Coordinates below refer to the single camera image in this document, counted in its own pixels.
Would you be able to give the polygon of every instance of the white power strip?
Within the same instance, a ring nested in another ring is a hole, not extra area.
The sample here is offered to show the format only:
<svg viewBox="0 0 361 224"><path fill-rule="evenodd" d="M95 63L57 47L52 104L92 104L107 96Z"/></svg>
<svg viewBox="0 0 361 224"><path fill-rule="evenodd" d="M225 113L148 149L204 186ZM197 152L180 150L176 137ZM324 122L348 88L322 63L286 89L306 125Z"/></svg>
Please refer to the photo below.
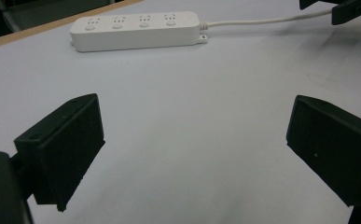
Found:
<svg viewBox="0 0 361 224"><path fill-rule="evenodd" d="M185 46L206 43L200 24L190 11L96 16L78 19L70 34L82 52Z"/></svg>

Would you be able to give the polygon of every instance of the white table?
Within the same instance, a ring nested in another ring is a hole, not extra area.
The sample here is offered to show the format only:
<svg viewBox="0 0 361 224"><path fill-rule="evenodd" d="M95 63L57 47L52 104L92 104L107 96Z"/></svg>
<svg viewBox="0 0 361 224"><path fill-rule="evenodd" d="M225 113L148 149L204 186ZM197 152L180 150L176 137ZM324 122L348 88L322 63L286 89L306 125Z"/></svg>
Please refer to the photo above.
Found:
<svg viewBox="0 0 361 224"><path fill-rule="evenodd" d="M300 11L297 0L145 0L105 13L201 21ZM79 53L64 25L0 47L0 151L67 100L96 92L106 144L64 213L35 223L345 224L352 208L289 147L296 95L361 118L361 17L217 27L203 45Z"/></svg>

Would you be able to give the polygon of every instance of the table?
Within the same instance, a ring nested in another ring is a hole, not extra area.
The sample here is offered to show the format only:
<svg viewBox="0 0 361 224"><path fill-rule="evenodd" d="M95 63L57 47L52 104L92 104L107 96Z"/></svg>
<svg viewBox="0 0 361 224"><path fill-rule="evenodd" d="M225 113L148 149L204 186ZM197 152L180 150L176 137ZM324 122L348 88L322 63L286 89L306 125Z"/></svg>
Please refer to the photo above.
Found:
<svg viewBox="0 0 361 224"><path fill-rule="evenodd" d="M195 11L201 21L259 20L297 1L146 0L111 14ZM361 17L217 27L208 43L76 52L71 24L0 46L0 151L67 100L96 92L106 144L64 213L44 223L345 224L352 208L289 148L296 95L361 118Z"/></svg>

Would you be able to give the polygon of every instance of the power strip switch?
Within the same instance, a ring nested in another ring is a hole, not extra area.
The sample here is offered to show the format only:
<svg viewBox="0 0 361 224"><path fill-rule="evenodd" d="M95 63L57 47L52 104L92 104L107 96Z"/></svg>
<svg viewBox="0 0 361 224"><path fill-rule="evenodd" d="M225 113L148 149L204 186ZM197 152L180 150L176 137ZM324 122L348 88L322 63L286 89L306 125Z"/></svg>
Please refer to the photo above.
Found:
<svg viewBox="0 0 361 224"><path fill-rule="evenodd" d="M70 29L77 51L144 49L206 43L190 11L80 18Z"/></svg>

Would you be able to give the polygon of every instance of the black mechanical part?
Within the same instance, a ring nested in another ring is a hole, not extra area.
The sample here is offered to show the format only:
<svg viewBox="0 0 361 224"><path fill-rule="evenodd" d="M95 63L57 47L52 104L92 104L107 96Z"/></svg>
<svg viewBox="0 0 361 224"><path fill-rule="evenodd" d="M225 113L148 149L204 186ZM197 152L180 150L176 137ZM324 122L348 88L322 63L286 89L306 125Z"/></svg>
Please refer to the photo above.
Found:
<svg viewBox="0 0 361 224"><path fill-rule="evenodd" d="M98 96L68 101L14 142L11 159L0 152L0 223L33 223L26 202L32 194L64 211L104 145Z"/></svg>
<svg viewBox="0 0 361 224"><path fill-rule="evenodd" d="M361 224L361 119L328 102L297 96L287 144L348 205Z"/></svg>
<svg viewBox="0 0 361 224"><path fill-rule="evenodd" d="M361 0L299 0L300 9L305 9L316 2L336 4L332 8L331 23L333 25L344 24L361 16Z"/></svg>

